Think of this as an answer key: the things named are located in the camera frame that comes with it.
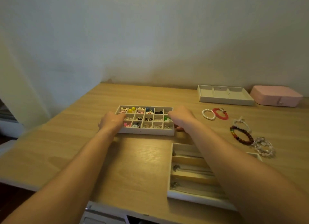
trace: jewelry tray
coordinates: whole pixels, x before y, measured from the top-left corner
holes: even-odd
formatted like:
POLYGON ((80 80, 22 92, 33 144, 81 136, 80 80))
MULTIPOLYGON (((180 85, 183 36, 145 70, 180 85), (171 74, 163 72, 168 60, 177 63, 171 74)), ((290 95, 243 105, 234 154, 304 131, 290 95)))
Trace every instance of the jewelry tray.
POLYGON ((119 114, 121 108, 128 108, 126 111, 126 118, 132 117, 133 120, 124 120, 125 123, 131 124, 130 127, 122 127, 119 133, 126 134, 149 134, 149 135, 169 135, 173 136, 175 134, 175 126, 173 122, 164 122, 164 116, 167 116, 169 111, 172 111, 173 107, 157 107, 157 106, 138 106, 138 105, 119 105, 115 114, 119 114), (134 113, 128 113, 128 110, 132 107, 135 107, 134 113), (146 111, 143 114, 137 114, 137 108, 150 108, 153 110, 153 114, 146 114, 146 111), (154 114, 156 111, 163 112, 163 114, 154 114), (132 127, 133 124, 140 122, 140 128, 132 127))
MULTIPOLYGON (((259 154, 248 154, 262 161, 259 154)), ((236 211, 195 145, 172 143, 170 164, 169 198, 236 211)))
POLYGON ((198 85, 200 102, 253 106, 254 99, 242 87, 198 85))

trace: hand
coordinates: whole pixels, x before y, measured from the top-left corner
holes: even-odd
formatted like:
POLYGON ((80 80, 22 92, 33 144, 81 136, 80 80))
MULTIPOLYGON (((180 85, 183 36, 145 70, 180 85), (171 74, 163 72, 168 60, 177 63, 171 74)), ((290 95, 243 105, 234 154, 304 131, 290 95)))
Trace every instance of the hand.
POLYGON ((125 113, 115 115, 112 112, 108 112, 104 117, 101 118, 100 123, 98 123, 99 131, 107 130, 112 134, 116 134, 121 127, 123 127, 123 120, 125 119, 125 113))
POLYGON ((197 120, 185 106, 179 106, 174 111, 169 111, 168 116, 178 126, 176 130, 185 130, 188 124, 197 120))

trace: pink jewelry box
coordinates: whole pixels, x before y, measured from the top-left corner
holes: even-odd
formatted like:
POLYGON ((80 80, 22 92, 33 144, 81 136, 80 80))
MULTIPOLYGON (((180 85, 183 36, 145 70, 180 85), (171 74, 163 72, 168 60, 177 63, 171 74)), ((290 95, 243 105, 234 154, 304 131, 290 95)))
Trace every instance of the pink jewelry box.
POLYGON ((286 86, 253 86, 250 96, 261 105, 296 107, 303 96, 286 86))

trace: wooden desk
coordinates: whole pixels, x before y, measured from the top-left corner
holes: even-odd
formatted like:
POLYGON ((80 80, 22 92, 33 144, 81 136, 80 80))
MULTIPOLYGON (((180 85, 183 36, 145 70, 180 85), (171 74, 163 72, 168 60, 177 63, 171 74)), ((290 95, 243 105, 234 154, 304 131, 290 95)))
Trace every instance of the wooden desk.
MULTIPOLYGON (((253 137, 265 136, 275 159, 263 159, 309 192, 309 99, 299 107, 238 106, 200 103, 197 90, 99 84, 48 123, 20 138, 0 158, 0 181, 37 190, 60 171, 97 131, 97 122, 118 105, 185 105, 204 124, 243 151, 253 152, 230 133, 243 116, 253 137), (209 121, 205 108, 223 107, 228 121, 209 121)), ((118 134, 110 147, 91 201, 105 213, 129 214, 160 223, 242 223, 237 212, 167 199, 172 142, 192 144, 189 135, 118 134)))

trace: white wall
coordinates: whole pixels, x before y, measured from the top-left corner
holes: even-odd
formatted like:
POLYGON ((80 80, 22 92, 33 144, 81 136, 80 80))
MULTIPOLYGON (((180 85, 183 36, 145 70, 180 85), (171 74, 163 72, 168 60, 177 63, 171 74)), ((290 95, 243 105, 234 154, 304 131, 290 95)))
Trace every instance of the white wall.
POLYGON ((52 115, 97 83, 287 85, 309 96, 308 0, 0 0, 52 115))

